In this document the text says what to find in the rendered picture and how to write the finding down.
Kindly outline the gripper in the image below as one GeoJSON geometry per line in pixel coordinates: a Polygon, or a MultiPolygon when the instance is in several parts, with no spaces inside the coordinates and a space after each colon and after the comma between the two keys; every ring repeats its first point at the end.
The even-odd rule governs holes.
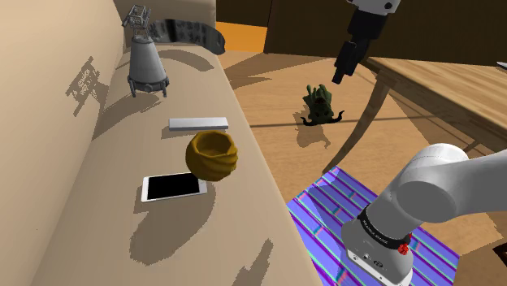
{"type": "Polygon", "coordinates": [[[387,15],[376,15],[358,8],[354,11],[347,28],[352,38],[342,45],[336,58],[333,83],[339,85],[344,76],[353,75],[357,65],[364,59],[370,42],[379,38],[387,19],[387,15]]]}

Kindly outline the flat white rectangular box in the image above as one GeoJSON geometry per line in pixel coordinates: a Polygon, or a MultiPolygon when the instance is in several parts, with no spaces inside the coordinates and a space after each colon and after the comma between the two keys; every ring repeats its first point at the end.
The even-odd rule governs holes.
{"type": "Polygon", "coordinates": [[[204,131],[228,129],[226,117],[171,118],[168,120],[170,131],[204,131]]]}

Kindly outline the white smartphone with black screen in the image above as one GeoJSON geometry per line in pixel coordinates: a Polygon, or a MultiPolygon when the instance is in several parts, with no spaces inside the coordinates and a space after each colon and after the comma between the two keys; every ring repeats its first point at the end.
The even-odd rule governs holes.
{"type": "Polygon", "coordinates": [[[207,193],[206,182],[191,172],[152,175],[143,178],[141,201],[154,202],[204,193],[207,193]]]}

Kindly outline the wooden table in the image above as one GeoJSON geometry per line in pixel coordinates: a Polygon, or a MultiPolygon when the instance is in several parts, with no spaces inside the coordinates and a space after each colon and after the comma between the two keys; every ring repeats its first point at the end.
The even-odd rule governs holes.
{"type": "Polygon", "coordinates": [[[367,62],[377,72],[369,102],[324,173],[338,165],[362,138],[390,90],[472,138],[465,151],[477,145],[494,152],[507,149],[507,72],[398,58],[370,57],[367,62]]]}

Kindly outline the dark green tentacled figure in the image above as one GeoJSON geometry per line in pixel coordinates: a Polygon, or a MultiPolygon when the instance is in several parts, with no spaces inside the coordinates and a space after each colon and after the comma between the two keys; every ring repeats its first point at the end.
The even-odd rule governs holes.
{"type": "Polygon", "coordinates": [[[311,85],[306,86],[308,94],[302,99],[309,108],[308,119],[301,117],[305,126],[315,126],[320,124],[334,124],[342,120],[344,111],[340,111],[334,118],[334,111],[332,110],[332,94],[327,90],[324,84],[318,87],[311,88],[311,85]]]}

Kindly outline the grey space capsule model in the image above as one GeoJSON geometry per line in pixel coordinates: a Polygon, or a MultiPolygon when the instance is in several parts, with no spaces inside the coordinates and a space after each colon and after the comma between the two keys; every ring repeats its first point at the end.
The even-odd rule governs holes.
{"type": "Polygon", "coordinates": [[[162,91],[162,95],[167,96],[169,80],[147,29],[150,12],[146,6],[133,5],[122,23],[124,28],[129,26],[133,30],[128,74],[133,97],[137,91],[162,91]]]}

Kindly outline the yellow ribbed bowl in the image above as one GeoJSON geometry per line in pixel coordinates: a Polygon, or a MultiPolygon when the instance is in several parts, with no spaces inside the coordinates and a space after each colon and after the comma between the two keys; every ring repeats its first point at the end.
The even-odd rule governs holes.
{"type": "Polygon", "coordinates": [[[203,131],[188,143],[185,162],[198,179],[216,182],[236,169],[237,152],[234,141],[227,133],[203,131]]]}

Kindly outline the dark grey patterned cloth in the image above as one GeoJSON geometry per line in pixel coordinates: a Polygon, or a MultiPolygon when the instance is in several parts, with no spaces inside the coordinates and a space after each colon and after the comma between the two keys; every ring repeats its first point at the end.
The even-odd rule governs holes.
{"type": "Polygon", "coordinates": [[[148,34],[155,42],[189,43],[201,46],[211,53],[225,53],[225,38],[208,24],[179,19],[155,20],[148,27],[148,34]]]}

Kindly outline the purple striped robot stand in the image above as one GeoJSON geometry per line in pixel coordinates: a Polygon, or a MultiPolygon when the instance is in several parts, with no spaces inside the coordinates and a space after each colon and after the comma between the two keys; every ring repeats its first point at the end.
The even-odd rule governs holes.
{"type": "MultiPolygon", "coordinates": [[[[288,210],[323,286],[383,286],[348,260],[341,240],[344,223],[376,194],[334,167],[293,198],[288,210]]],[[[414,274],[409,286],[453,286],[459,255],[421,227],[412,231],[414,274]]]]}

